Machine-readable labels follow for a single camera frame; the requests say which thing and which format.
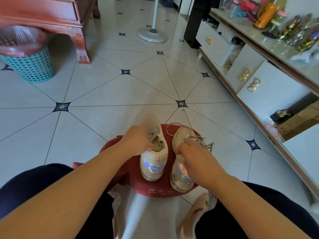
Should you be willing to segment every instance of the cardboard box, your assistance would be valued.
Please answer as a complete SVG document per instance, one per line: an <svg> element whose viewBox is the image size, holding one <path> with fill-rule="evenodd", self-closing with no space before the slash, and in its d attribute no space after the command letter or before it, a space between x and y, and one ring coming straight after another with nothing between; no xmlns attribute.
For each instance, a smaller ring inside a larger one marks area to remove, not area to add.
<svg viewBox="0 0 319 239"><path fill-rule="evenodd" d="M307 106L277 127L280 135L287 141L299 133L319 123L319 101Z"/></svg>

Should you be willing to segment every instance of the orange bottle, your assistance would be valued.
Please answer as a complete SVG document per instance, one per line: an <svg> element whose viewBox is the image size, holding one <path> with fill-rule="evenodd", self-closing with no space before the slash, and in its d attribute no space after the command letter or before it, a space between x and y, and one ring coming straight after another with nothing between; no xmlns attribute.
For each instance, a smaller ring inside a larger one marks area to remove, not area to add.
<svg viewBox="0 0 319 239"><path fill-rule="evenodd" d="M277 12L278 7L279 0L272 0L270 3L268 3L260 18L255 22L254 28L264 29L272 19L273 15Z"/></svg>

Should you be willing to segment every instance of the black pants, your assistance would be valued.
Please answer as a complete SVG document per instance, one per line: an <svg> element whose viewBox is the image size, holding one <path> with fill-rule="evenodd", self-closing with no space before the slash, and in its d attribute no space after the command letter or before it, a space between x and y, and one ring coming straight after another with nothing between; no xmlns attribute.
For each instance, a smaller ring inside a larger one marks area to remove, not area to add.
<svg viewBox="0 0 319 239"><path fill-rule="evenodd" d="M25 171L11 179L0 189L0 219L71 171L73 169L66 165L48 164ZM318 224L300 205L276 190L247 182L245 184L311 238L319 238ZM76 238L113 238L112 202L113 198L105 191ZM207 238L207 235L212 233L217 238L247 238L220 201L213 210L206 212L195 226L197 239Z"/></svg>

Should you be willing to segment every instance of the gold bow handle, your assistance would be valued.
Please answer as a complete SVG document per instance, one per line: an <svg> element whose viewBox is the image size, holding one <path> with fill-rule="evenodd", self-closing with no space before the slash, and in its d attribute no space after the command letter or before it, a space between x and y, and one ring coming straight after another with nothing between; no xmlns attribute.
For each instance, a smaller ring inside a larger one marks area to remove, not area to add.
<svg viewBox="0 0 319 239"><path fill-rule="evenodd" d="M213 41L213 40L211 40L209 37L206 38L206 42L208 43L208 45L211 45L211 44L212 44L212 41Z"/></svg>
<svg viewBox="0 0 319 239"><path fill-rule="evenodd" d="M255 82L250 86L250 87L247 87L247 89L250 91L250 92L254 92L257 88L257 86L261 84L261 80L259 79L255 79Z"/></svg>
<svg viewBox="0 0 319 239"><path fill-rule="evenodd" d="M239 77L240 81L245 81L247 79L247 76L251 73L249 69L245 69L245 72Z"/></svg>

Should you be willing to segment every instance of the red stool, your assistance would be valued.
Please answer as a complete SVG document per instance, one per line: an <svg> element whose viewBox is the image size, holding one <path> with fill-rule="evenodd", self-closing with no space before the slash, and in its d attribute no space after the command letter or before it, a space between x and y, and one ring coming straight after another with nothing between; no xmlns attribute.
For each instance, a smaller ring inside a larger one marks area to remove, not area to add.
<svg viewBox="0 0 319 239"><path fill-rule="evenodd" d="M153 182L144 179L140 169L141 156L134 156L122 165L119 171L115 174L114 178L110 181L106 188L107 190L110 190L117 183L119 183L120 185L130 185L136 193L144 196L166 198L186 194L197 187L197 184L194 184L193 188L186 193L178 192L172 188L170 183L170 174L176 158L172 148L173 137L167 135L166 133L167 124L161 124L161 126L164 133L164 138L168 145L168 159L162 177ZM179 127L179 125L170 125L167 130L169 134L175 134ZM116 138L110 140L103 146L100 152L116 144L121 138L122 136L117 136ZM79 163L73 163L73 168L77 168L79 165Z"/></svg>

